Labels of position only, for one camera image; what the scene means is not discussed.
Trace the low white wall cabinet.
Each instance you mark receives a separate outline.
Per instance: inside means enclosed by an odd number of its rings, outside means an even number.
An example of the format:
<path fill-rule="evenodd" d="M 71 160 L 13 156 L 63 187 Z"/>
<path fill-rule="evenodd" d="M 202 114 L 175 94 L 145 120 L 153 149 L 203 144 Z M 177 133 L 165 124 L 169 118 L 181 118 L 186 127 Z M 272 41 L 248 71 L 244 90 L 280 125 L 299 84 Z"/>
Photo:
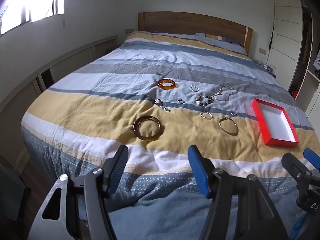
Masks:
<path fill-rule="evenodd" d="M 15 169 L 26 153 L 20 133 L 22 117 L 43 91 L 78 68 L 111 52 L 117 36 L 86 44 L 45 64 L 1 102 L 1 162 Z"/>

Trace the amber orange bangle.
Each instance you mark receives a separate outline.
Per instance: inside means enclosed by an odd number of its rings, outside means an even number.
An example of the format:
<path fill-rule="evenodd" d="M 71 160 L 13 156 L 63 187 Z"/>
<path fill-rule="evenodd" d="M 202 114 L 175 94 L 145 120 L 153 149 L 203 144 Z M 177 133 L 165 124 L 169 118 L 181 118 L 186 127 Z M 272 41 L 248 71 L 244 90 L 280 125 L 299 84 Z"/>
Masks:
<path fill-rule="evenodd" d="M 177 87 L 174 80 L 171 79 L 160 79 L 157 81 L 157 87 L 163 90 L 171 90 Z"/>

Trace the red item in wardrobe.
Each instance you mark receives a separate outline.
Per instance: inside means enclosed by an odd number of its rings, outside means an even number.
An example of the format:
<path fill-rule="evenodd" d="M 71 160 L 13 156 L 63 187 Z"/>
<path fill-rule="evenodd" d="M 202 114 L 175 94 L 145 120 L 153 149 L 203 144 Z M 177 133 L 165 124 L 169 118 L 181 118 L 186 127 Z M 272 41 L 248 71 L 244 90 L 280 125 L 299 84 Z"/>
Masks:
<path fill-rule="evenodd" d="M 292 89 L 291 89 L 291 95 L 294 99 L 296 99 L 297 95 L 298 95 L 298 92 L 300 90 L 300 87 L 298 86 L 293 86 Z"/>

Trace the white wardrobe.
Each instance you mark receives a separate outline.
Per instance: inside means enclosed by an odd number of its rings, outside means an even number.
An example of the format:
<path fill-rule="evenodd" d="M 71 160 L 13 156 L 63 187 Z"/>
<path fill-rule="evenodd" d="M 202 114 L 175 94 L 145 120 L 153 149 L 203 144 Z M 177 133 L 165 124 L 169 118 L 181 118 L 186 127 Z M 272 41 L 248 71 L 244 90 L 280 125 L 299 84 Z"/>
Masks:
<path fill-rule="evenodd" d="M 319 131 L 319 75 L 313 63 L 319 32 L 312 13 L 302 0 L 274 0 L 274 25 L 267 62 L 277 81 L 289 92 L 300 90 L 294 102 Z"/>

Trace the wooden nightstand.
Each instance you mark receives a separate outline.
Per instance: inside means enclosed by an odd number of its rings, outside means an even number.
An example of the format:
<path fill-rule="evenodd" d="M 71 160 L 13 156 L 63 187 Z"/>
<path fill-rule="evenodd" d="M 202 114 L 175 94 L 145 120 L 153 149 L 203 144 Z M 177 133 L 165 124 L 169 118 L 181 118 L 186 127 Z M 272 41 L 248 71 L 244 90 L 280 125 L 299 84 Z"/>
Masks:
<path fill-rule="evenodd" d="M 274 78 L 276 78 L 276 74 L 274 73 L 274 68 L 272 66 L 269 66 L 261 61 L 255 61 L 256 64 L 259 64 L 263 67 L 264 70 L 268 72 L 268 74 L 272 75 Z"/>

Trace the dark brown bangle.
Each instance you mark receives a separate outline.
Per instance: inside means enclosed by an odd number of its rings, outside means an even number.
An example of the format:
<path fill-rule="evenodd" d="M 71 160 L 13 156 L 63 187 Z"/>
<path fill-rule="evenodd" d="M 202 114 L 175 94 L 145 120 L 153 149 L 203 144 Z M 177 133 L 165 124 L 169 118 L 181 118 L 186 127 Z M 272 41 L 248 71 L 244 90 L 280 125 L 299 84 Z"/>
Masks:
<path fill-rule="evenodd" d="M 162 133 L 162 124 L 156 117 L 144 115 L 135 120 L 132 130 L 140 140 L 155 140 Z"/>

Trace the striped duvet cover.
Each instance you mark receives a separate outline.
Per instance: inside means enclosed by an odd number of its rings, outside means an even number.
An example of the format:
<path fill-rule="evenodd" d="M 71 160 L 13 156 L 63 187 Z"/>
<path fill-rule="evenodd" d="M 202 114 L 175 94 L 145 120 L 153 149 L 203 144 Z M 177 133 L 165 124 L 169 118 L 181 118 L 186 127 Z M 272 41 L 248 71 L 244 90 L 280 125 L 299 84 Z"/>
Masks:
<path fill-rule="evenodd" d="M 163 90 L 160 79 L 177 87 Z M 193 92 L 189 86 L 199 87 Z M 154 103 L 163 101 L 169 112 Z M 25 146 L 50 181 L 84 176 L 126 145 L 129 159 L 119 187 L 106 201 L 118 239 L 198 239 L 210 201 L 197 188 L 187 150 L 230 175 L 256 175 L 291 231 L 302 211 L 295 180 L 282 168 L 287 148 L 264 144 L 252 109 L 254 99 L 283 107 L 299 143 L 319 151 L 319 139 L 288 91 L 247 56 L 206 44 L 197 36 L 136 32 L 111 53 L 81 67 L 45 90 L 21 123 Z M 156 117 L 162 133 L 140 140 L 137 118 Z M 239 133 L 228 135 L 221 118 Z"/>

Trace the silver hoop earring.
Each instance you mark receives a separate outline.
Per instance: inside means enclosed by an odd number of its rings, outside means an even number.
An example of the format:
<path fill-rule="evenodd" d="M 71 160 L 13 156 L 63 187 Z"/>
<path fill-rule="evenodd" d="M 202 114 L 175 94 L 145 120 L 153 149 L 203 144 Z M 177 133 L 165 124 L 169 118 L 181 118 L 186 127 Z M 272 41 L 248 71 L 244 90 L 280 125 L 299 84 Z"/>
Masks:
<path fill-rule="evenodd" d="M 199 92 L 199 91 L 200 91 L 199 87 L 197 87 L 197 86 L 191 85 L 191 86 L 189 86 L 189 88 L 190 88 L 190 90 L 193 91 L 193 92 Z"/>

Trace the red jewelry box tray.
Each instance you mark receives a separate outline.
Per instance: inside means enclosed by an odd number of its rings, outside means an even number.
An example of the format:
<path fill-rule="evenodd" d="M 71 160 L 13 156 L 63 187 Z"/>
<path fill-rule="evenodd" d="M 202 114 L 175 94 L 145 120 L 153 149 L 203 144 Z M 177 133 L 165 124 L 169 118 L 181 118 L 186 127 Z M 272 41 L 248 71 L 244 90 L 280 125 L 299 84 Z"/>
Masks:
<path fill-rule="evenodd" d="M 298 145 L 297 133 L 283 107 L 254 99 L 252 108 L 265 145 L 285 148 L 294 148 Z"/>

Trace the wooden headboard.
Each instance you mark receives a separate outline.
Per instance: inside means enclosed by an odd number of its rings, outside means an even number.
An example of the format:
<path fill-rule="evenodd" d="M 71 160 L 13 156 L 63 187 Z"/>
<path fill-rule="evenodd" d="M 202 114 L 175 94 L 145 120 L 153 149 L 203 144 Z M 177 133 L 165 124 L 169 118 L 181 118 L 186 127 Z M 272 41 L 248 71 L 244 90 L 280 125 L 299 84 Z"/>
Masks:
<path fill-rule="evenodd" d="M 171 34 L 206 33 L 225 36 L 241 42 L 249 53 L 253 29 L 242 24 L 214 16 L 190 12 L 139 12 L 138 30 Z"/>

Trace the silver wristwatch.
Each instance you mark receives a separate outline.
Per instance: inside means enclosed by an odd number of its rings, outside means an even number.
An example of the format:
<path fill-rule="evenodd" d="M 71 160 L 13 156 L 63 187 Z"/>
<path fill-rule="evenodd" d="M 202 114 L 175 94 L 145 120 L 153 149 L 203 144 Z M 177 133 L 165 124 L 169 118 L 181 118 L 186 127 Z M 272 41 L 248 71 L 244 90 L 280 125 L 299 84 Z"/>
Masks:
<path fill-rule="evenodd" d="M 166 108 L 166 107 L 163 105 L 163 101 L 162 101 L 162 100 L 160 100 L 160 99 L 158 99 L 158 98 L 155 98 L 154 103 L 155 103 L 157 106 L 159 106 L 161 109 L 163 109 L 163 110 L 165 110 L 165 111 L 167 111 L 167 112 L 170 111 L 170 109 Z"/>

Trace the window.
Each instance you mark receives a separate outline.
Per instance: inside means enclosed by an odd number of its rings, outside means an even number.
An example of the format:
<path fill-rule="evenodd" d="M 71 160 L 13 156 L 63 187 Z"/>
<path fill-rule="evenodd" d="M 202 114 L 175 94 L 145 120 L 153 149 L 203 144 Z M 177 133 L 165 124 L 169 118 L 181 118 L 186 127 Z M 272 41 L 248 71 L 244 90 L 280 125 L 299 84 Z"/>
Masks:
<path fill-rule="evenodd" d="M 4 0 L 1 3 L 1 35 L 20 25 L 65 12 L 65 0 Z"/>

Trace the grey pillow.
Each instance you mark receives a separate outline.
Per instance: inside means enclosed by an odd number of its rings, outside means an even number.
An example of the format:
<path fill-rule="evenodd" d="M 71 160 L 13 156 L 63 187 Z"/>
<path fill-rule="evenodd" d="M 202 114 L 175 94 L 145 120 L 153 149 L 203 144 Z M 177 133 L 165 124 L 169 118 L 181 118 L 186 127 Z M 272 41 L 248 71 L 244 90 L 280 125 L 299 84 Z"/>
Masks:
<path fill-rule="evenodd" d="M 238 54 L 248 55 L 241 42 L 236 39 L 205 33 L 196 33 L 195 36 L 197 36 L 198 40 L 206 44 L 211 44 Z"/>

